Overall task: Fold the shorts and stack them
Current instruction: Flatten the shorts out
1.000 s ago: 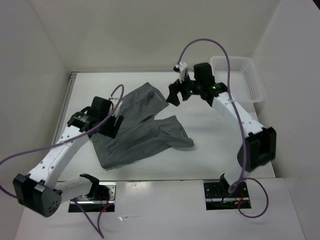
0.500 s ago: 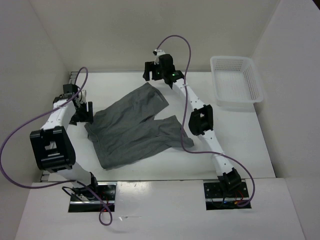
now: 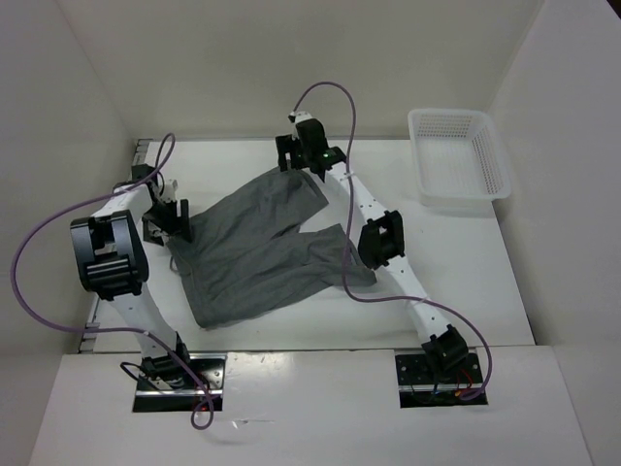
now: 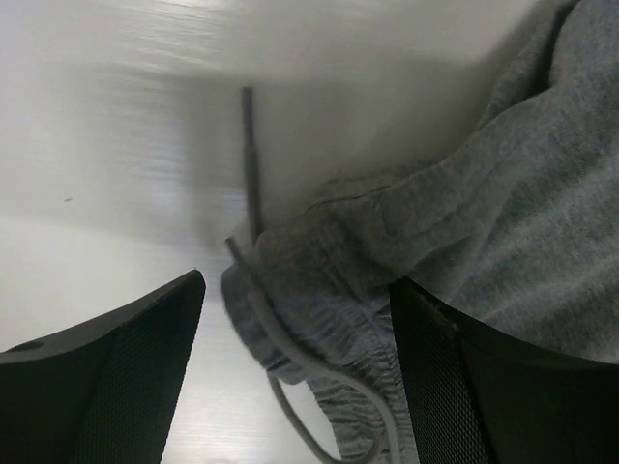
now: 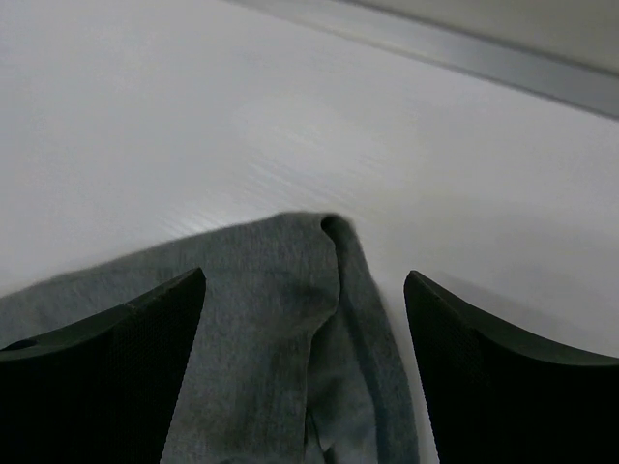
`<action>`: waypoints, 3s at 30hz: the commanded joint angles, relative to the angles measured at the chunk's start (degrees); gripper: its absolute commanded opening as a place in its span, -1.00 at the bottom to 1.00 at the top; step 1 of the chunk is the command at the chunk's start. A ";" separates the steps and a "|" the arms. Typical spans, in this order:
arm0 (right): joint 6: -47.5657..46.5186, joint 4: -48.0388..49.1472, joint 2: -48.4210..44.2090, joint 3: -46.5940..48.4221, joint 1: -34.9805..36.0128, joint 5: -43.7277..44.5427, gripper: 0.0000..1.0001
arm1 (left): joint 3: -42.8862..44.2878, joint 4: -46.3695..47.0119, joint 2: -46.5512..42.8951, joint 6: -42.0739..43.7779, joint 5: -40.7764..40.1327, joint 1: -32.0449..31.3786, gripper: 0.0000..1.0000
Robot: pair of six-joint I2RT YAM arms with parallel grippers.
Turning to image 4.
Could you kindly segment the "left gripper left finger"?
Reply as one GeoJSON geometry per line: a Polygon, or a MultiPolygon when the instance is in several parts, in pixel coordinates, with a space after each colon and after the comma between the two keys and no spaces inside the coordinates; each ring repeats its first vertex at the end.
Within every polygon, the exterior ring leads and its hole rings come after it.
{"type": "Polygon", "coordinates": [[[2,462],[161,462],[204,296],[191,271],[2,353],[2,462]]]}

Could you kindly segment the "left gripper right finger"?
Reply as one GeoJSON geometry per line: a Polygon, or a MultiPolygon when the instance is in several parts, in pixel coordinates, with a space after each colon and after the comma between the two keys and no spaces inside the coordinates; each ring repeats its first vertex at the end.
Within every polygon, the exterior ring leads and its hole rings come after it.
{"type": "Polygon", "coordinates": [[[617,462],[617,365],[521,341],[408,279],[389,294],[421,462],[617,462]]]}

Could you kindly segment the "grey shorts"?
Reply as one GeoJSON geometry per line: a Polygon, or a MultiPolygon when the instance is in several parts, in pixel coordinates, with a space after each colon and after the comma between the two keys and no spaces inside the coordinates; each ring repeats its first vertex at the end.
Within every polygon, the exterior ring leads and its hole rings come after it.
{"type": "Polygon", "coordinates": [[[263,232],[221,276],[227,315],[273,377],[307,383],[339,454],[418,456],[388,287],[545,348],[618,359],[618,5],[564,1],[499,77],[478,126],[435,164],[344,179],[263,232]]]}

